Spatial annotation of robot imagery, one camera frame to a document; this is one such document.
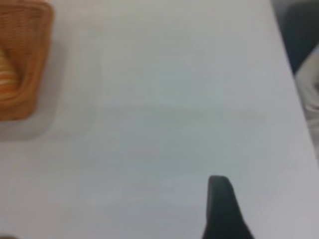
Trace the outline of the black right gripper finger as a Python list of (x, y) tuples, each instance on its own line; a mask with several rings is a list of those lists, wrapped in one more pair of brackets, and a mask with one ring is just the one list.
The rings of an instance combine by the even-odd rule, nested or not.
[(242, 216), (235, 191), (225, 176), (208, 180), (204, 239), (252, 239)]

